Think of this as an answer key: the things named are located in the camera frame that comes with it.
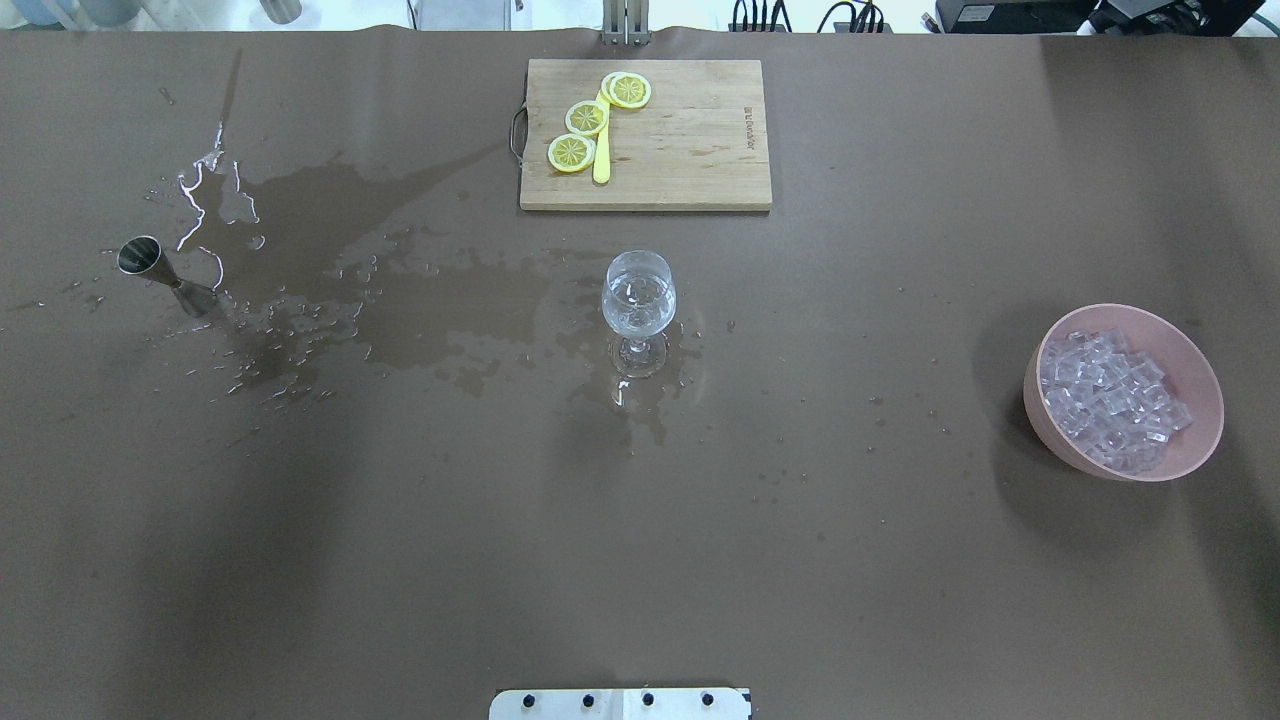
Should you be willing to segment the steel jigger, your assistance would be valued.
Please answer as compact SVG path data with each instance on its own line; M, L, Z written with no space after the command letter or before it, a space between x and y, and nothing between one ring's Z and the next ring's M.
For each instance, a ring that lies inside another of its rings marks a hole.
M137 236L116 252L116 266L125 275L138 277L168 287L189 316L205 316L218 305L215 292L179 277L163 246L152 236Z

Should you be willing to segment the clear wine glass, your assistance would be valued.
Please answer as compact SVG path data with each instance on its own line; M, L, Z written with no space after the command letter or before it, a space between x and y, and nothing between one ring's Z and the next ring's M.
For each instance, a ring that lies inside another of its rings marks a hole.
M602 287L602 315L609 327L611 361L625 378L655 375L666 364L677 293L667 260L644 249L616 256Z

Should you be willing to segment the pile of clear ice cubes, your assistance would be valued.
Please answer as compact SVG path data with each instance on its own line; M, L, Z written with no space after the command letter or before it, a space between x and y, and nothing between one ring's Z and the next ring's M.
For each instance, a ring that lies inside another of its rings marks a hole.
M1170 442L1196 421L1165 370L1119 328L1051 340L1037 372L1053 424L1089 460L1116 473L1155 470Z

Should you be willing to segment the wooden cutting board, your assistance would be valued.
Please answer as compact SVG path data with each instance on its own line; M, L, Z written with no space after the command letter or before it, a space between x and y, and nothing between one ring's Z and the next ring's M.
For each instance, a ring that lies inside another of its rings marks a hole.
M557 172L547 152L564 114L611 72L652 85L639 109L611 114L611 179ZM769 211L773 208L762 63L532 59L527 65L518 205L526 211Z

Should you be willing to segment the middle lemon slice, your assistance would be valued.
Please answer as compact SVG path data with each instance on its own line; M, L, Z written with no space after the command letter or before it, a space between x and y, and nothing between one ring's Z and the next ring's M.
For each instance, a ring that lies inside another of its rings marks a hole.
M564 128L572 135L595 138L609 120L611 105L599 99L582 100L564 113Z

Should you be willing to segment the far lemon slice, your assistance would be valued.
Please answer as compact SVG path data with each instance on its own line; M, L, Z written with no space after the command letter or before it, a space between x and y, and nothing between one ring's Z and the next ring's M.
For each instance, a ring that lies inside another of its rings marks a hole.
M600 91L604 99L616 108L640 109L652 99L650 81L634 72L611 72L602 79Z

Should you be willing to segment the pink bowl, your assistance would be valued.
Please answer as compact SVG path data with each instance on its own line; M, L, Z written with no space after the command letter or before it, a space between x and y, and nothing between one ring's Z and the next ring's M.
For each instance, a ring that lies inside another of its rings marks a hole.
M1114 470L1076 447L1050 415L1041 387L1039 364L1052 341L1073 332L1116 329L1139 351L1146 351L1166 372L1175 398L1188 405L1194 421L1174 433L1169 450L1149 470ZM1085 474L1110 480L1169 482L1201 468L1213 455L1222 437L1225 406L1221 384L1201 348L1172 323L1140 307L1094 304L1078 307L1057 319L1030 351L1024 372L1021 406L1039 445L1060 462Z

